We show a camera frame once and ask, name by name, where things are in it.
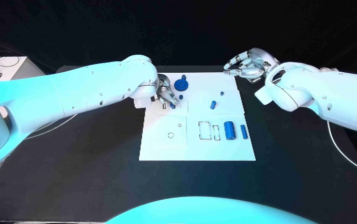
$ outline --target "table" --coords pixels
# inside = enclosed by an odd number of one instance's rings
[[[0,219],[103,222],[148,202],[214,196],[264,204],[319,223],[355,223],[357,168],[332,145],[325,121],[309,109],[289,113],[273,103],[263,106],[253,96],[261,83],[241,78],[235,83],[254,162],[139,161],[145,109],[126,99],[18,145],[0,168]],[[330,131],[346,156],[355,156],[343,129],[332,124]]]

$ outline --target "white paper sheet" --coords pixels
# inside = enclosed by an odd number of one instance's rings
[[[159,101],[145,109],[140,139],[140,161],[254,161],[248,127],[234,77],[222,73],[163,73],[178,105],[171,109]],[[175,91],[174,81],[186,77],[188,89]],[[225,140],[224,122],[234,125],[235,139]],[[198,122],[208,122],[209,139],[199,139]],[[241,137],[244,125],[247,139]]]

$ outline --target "black backdrop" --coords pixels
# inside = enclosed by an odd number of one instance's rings
[[[222,65],[251,47],[357,72],[355,0],[1,0],[0,47],[47,72],[143,54]]]

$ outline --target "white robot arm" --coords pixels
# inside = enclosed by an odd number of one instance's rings
[[[237,62],[238,69],[230,70]],[[250,83],[266,78],[264,86],[254,93],[263,104],[273,101],[286,111],[306,107],[323,120],[357,130],[355,74],[296,62],[280,63],[257,48],[238,54],[224,70],[224,74],[240,76]]]
[[[0,161],[43,125],[87,110],[133,99],[135,107],[150,104],[152,96],[176,104],[168,78],[156,73],[148,57],[81,67],[68,72],[0,82]]]

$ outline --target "white device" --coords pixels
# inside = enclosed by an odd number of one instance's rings
[[[153,95],[175,105],[166,80],[149,58],[132,55],[123,61],[0,82],[0,106],[9,117],[5,122],[0,116],[0,161],[43,125],[126,97],[136,108],[150,104]]]
[[[237,62],[238,69],[230,69]],[[234,56],[224,70],[224,74],[240,76],[250,83],[266,77],[264,86],[254,93],[261,104],[273,101],[286,111],[306,107],[323,120],[357,130],[355,74],[296,62],[280,63],[257,48]]]

